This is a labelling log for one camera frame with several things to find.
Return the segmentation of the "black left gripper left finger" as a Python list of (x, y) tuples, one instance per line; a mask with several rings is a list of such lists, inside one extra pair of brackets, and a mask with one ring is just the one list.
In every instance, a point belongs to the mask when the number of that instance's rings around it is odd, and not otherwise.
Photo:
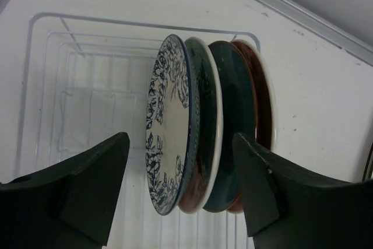
[(2, 248), (101, 248), (108, 244), (129, 136), (1, 185)]

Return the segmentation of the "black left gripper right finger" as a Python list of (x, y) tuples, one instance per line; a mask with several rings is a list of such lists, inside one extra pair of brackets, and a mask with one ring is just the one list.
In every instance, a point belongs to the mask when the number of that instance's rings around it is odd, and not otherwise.
[(372, 181), (305, 169), (235, 133), (247, 235), (256, 248), (371, 248)]

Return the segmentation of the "grey speckled round plate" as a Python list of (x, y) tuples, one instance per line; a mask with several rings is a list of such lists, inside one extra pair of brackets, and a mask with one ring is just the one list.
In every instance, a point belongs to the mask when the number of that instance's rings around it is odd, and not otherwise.
[(184, 41), (162, 42), (149, 85), (146, 113), (146, 174), (156, 212), (179, 204), (191, 180), (199, 141), (200, 105), (195, 67)]

